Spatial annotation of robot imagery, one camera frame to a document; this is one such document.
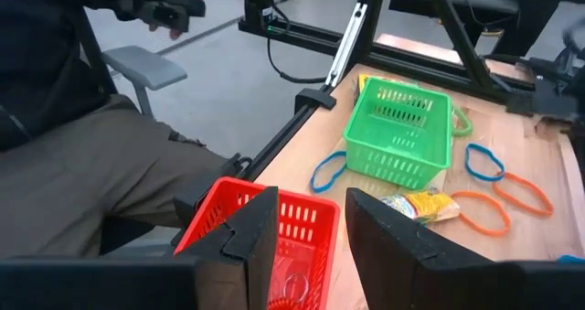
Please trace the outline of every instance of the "vr controller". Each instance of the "vr controller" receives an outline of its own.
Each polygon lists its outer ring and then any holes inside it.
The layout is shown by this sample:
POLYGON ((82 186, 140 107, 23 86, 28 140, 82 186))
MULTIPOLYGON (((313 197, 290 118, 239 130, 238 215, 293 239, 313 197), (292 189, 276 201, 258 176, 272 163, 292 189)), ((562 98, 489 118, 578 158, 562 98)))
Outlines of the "vr controller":
POLYGON ((91 9, 111 9, 118 19, 141 19, 148 25, 167 27, 181 32, 189 31, 191 16, 204 17, 206 6, 202 0, 83 0, 91 9))

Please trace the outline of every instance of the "chair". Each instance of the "chair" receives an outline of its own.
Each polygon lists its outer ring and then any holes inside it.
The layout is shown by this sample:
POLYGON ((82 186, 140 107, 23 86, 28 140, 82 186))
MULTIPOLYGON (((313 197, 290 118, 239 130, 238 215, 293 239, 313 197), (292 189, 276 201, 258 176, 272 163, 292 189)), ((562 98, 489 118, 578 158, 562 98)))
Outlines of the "chair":
MULTIPOLYGON (((108 94, 118 93, 107 67, 109 65, 133 84, 144 115, 154 117, 146 88, 158 91, 186 79, 186 72, 181 67, 144 48, 126 46, 102 53, 83 8, 72 16, 72 20, 84 58, 95 71, 102 89, 108 94)), ((132 219, 106 218, 102 226, 101 254, 114 251, 153 228, 153 225, 132 219)))
MULTIPOLYGON (((519 12, 516 0, 451 0, 451 2, 457 15, 464 23, 467 36, 474 46, 477 45, 477 41, 484 31, 484 26, 479 25, 477 21, 484 23, 514 19, 519 12)), ((388 9, 438 17, 431 0, 390 0, 388 9)))

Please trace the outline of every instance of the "green rubber band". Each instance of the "green rubber band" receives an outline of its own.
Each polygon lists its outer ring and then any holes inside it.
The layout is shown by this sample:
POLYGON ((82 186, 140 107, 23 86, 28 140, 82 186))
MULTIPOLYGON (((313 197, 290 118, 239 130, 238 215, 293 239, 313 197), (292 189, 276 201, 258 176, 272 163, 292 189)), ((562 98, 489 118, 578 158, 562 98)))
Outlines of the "green rubber band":
POLYGON ((457 106, 453 106, 453 113, 457 116, 459 120, 463 122, 463 128, 457 129, 453 127, 452 134, 455 137, 462 137, 462 136, 469 136, 473 133, 473 124, 472 121, 467 117, 465 112, 461 110, 461 108, 457 106))

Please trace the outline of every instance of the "green plastic basket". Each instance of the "green plastic basket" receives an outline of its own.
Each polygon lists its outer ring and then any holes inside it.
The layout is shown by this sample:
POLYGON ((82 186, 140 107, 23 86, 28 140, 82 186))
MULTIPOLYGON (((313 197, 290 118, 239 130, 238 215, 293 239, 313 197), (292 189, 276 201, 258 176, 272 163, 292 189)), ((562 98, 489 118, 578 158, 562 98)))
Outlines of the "green plastic basket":
POLYGON ((451 166, 449 95, 370 78, 344 137, 347 167, 413 189, 451 166))

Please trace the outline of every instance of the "orange rubber band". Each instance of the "orange rubber band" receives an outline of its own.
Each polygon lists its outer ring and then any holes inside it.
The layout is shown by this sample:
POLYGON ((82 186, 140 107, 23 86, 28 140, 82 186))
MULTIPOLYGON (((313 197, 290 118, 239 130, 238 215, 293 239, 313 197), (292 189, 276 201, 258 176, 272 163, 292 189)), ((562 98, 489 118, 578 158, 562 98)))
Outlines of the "orange rubber band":
POLYGON ((458 192, 455 192, 454 194, 451 195, 451 198, 457 198, 457 197, 479 198, 481 200, 487 201, 490 205, 492 205, 495 208, 495 210, 497 210, 497 212, 502 217, 502 220, 504 221, 504 228, 503 229, 489 230, 489 229, 486 229, 486 228, 480 226, 479 224, 473 222, 471 219, 469 219, 469 217, 467 217, 467 215, 460 213, 459 217, 461 218, 461 220, 463 222, 465 222, 467 225, 469 225, 470 227, 472 227, 474 230, 476 230, 479 233, 482 233, 484 235, 490 236, 490 237, 502 237, 505 234, 507 234, 508 231, 510 231, 510 226, 512 225, 512 221, 510 220, 510 217, 505 212, 502 205, 500 205, 493 198, 491 198, 487 195, 484 195, 482 193, 473 192, 473 191, 458 191, 458 192))
POLYGON ((509 178, 509 179, 513 180, 514 182, 517 182, 519 185, 527 187, 530 190, 532 190, 534 192, 534 194, 537 196, 538 200, 540 200, 540 202, 545 206, 546 209, 543 210, 543 209, 533 208, 533 207, 528 206, 527 204, 518 200, 514 196, 506 193, 504 190, 502 190, 497 185, 497 182, 494 182, 492 184, 492 188, 494 189, 494 192, 496 193, 496 195, 500 196, 501 198, 504 198, 505 200, 511 202, 512 204, 514 204, 514 205, 516 205, 516 206, 518 206, 526 211, 529 211, 532 214, 535 214, 538 216, 543 216, 543 217, 549 217, 552 215, 553 211, 555 210, 555 207, 552 205, 552 203, 548 199, 547 195, 545 195, 545 193, 542 192, 542 190, 539 187, 537 187, 534 183, 532 183, 530 181, 526 181, 524 178, 522 178, 520 176, 515 176, 514 174, 508 173, 508 172, 504 173, 504 178, 509 178))

